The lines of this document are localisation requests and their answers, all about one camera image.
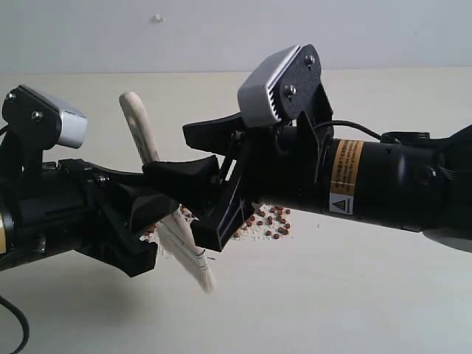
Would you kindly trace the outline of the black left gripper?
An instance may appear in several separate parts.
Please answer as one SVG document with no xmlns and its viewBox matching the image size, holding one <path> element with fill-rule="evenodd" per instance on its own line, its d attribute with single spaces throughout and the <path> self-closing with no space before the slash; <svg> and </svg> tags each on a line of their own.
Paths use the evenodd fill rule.
<svg viewBox="0 0 472 354">
<path fill-rule="evenodd" d="M 140 237 L 178 209 L 144 173 L 82 159 L 44 162 L 1 128 L 1 269 L 76 251 L 136 277 L 154 269 L 157 245 Z"/>
</svg>

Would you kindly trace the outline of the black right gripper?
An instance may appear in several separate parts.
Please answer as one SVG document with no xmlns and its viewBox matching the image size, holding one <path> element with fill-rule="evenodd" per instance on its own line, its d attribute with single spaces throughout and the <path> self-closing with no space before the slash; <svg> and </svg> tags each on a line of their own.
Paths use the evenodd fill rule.
<svg viewBox="0 0 472 354">
<path fill-rule="evenodd" d="M 240 113 L 183 126 L 192 149 L 215 155 L 188 162 L 148 162 L 142 171 L 159 192 L 199 217 L 196 243 L 222 251 L 261 204 L 322 214 L 328 209 L 333 119 L 247 128 Z"/>
</svg>

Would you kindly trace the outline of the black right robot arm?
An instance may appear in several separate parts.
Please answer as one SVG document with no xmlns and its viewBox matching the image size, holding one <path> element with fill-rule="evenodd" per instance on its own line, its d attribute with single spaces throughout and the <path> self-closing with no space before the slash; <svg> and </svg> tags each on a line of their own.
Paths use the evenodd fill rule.
<svg viewBox="0 0 472 354">
<path fill-rule="evenodd" d="M 195 243 L 221 251 L 261 204 L 370 223 L 460 251 L 471 250 L 471 130 L 336 138 L 336 121 L 249 128 L 240 115 L 183 128 L 209 153 L 190 162 L 148 162 L 156 189 L 196 216 Z"/>
</svg>

